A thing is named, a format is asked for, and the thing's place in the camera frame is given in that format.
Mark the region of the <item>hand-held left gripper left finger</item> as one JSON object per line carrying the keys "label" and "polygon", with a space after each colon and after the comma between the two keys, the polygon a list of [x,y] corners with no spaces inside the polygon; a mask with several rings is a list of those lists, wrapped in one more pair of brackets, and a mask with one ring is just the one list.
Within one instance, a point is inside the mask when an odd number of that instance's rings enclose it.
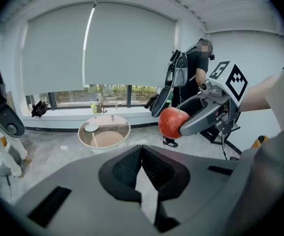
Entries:
{"label": "hand-held left gripper left finger", "polygon": [[135,190],[142,147],[73,161],[39,182],[14,207],[30,236],[154,236]]}

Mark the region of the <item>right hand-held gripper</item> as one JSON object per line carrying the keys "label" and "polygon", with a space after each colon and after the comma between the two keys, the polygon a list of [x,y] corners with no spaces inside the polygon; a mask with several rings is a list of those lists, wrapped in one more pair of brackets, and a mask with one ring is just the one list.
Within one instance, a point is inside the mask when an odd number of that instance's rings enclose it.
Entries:
{"label": "right hand-held gripper", "polygon": [[195,95],[177,107],[190,116],[180,127],[180,134],[191,136],[214,124],[221,132],[239,129],[236,119],[247,85],[235,60],[220,62],[201,84],[205,96]]}

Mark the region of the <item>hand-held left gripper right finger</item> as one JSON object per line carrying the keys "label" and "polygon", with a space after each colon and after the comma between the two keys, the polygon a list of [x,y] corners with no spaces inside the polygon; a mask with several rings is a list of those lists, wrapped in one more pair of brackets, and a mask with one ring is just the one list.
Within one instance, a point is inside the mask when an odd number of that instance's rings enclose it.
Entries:
{"label": "hand-held left gripper right finger", "polygon": [[155,221],[144,236],[226,236],[242,192],[242,161],[141,148],[143,170],[158,191]]}

